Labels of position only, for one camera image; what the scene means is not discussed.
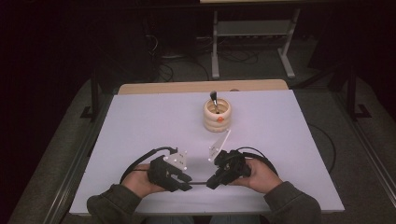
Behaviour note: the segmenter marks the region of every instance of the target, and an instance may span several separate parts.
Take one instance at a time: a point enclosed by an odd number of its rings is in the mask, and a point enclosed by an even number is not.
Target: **person's right hand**
[[[232,184],[254,189],[259,193],[268,193],[283,181],[263,162],[256,159],[246,159],[251,170],[249,177],[240,177]]]

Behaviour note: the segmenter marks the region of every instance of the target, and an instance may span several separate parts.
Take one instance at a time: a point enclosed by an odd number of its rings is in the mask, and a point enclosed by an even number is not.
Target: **person's hand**
[[[254,189],[259,193],[268,193],[283,181],[263,162],[256,159],[246,159],[251,170],[249,177],[236,179],[232,184]]]
[[[135,169],[148,170],[149,164],[139,164]],[[148,173],[146,171],[132,171],[125,177],[121,184],[142,199],[151,193],[165,191],[165,189],[160,186],[149,182]]]

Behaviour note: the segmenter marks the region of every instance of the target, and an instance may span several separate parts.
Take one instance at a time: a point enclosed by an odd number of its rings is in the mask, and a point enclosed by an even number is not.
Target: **wooden table edge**
[[[118,95],[211,91],[282,91],[289,87],[283,79],[199,81],[124,84]]]

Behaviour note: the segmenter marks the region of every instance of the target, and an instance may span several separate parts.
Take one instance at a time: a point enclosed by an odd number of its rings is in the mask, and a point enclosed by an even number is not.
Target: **white tabletop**
[[[284,181],[316,198],[323,212],[344,210],[292,91],[221,91],[218,97],[233,106],[225,150],[259,149]],[[89,197],[119,183],[132,162],[157,147],[187,150],[186,174],[194,182],[206,181],[217,169],[207,160],[208,148],[220,137],[203,125],[203,105],[208,99],[207,92],[116,95],[70,213],[87,214]],[[186,192],[156,193],[136,209],[147,215],[268,211],[262,195],[237,186],[214,190],[193,186]]]

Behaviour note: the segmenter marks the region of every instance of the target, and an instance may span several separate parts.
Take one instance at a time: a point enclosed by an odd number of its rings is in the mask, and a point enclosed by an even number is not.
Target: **gray sleeve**
[[[134,210],[140,202],[141,199],[123,185],[112,185],[106,192],[88,199],[90,217],[68,214],[62,223],[131,223]]]
[[[321,223],[318,201],[301,192],[290,182],[284,182],[264,196],[273,212],[276,223]]]

